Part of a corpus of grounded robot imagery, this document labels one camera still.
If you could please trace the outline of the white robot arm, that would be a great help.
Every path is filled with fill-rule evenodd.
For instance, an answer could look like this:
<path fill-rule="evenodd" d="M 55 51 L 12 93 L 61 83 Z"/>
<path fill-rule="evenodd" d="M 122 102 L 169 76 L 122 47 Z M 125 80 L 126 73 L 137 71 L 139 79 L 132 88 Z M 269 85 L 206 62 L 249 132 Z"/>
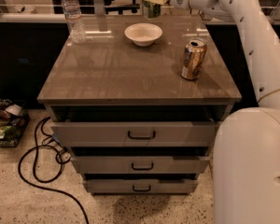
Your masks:
<path fill-rule="evenodd" d="M 259 0 L 144 0 L 235 22 L 258 104 L 221 122 L 213 156 L 215 224 L 280 224 L 280 39 Z"/>

